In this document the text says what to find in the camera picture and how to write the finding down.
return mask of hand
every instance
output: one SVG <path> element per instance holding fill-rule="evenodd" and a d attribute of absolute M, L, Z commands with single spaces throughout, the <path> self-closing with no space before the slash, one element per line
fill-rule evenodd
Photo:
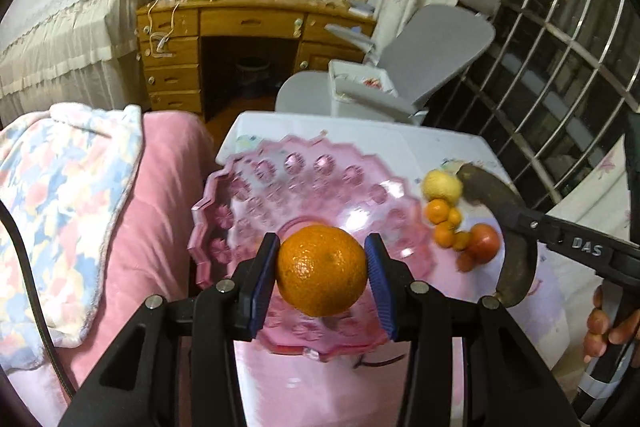
<path fill-rule="evenodd" d="M 607 350 L 607 343 L 625 344 L 628 342 L 636 330 L 640 321 L 640 310 L 636 310 L 633 315 L 614 329 L 611 328 L 611 320 L 600 308 L 602 306 L 602 287 L 598 287 L 593 294 L 593 305 L 595 309 L 587 319 L 588 332 L 584 336 L 584 362 L 591 362 L 592 357 L 601 357 Z M 632 367 L 640 367 L 640 349 L 636 351 L 631 362 Z"/>

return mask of metal screw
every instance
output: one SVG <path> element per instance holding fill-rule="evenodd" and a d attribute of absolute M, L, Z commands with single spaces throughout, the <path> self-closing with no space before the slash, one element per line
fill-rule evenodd
<path fill-rule="evenodd" d="M 155 310 L 162 306 L 162 297 L 159 295 L 149 295 L 145 299 L 145 306 L 150 310 Z"/>
<path fill-rule="evenodd" d="M 417 294 L 424 294 L 429 291 L 429 285 L 425 281 L 413 281 L 409 288 L 411 291 Z"/>
<path fill-rule="evenodd" d="M 500 301 L 491 295 L 487 295 L 482 297 L 482 306 L 487 308 L 488 310 L 497 310 L 500 307 Z"/>
<path fill-rule="evenodd" d="M 236 283 L 234 283 L 231 279 L 221 279 L 216 283 L 216 290 L 218 290 L 220 293 L 230 292 L 235 287 Z"/>

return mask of trash can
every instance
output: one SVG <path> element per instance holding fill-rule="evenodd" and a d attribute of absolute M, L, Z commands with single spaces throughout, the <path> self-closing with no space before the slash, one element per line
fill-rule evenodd
<path fill-rule="evenodd" d="M 244 57 L 236 62 L 236 77 L 243 98 L 257 98 L 263 96 L 268 89 L 269 68 L 268 60 L 258 57 Z"/>

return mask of blue gripper pad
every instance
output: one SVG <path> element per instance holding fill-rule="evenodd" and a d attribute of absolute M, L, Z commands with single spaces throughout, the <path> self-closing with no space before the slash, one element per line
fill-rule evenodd
<path fill-rule="evenodd" d="M 255 256 L 254 264 L 261 265 L 262 270 L 257 275 L 254 290 L 251 293 L 251 319 L 248 330 L 252 339 L 264 325 L 267 316 L 273 285 L 276 280 L 276 256 L 280 250 L 280 239 L 272 232 L 264 235 L 262 244 Z"/>
<path fill-rule="evenodd" d="M 394 341 L 398 337 L 396 324 L 396 302 L 389 281 L 386 278 L 385 264 L 391 261 L 379 233 L 370 233 L 364 240 L 367 254 L 369 285 L 376 301 L 378 318 L 383 330 Z"/>

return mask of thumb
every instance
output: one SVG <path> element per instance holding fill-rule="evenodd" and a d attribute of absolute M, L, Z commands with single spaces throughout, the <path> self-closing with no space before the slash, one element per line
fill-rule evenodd
<path fill-rule="evenodd" d="M 640 310 L 636 310 L 630 317 L 611 330 L 609 333 L 609 342 L 611 344 L 625 344 L 630 341 L 639 321 Z"/>

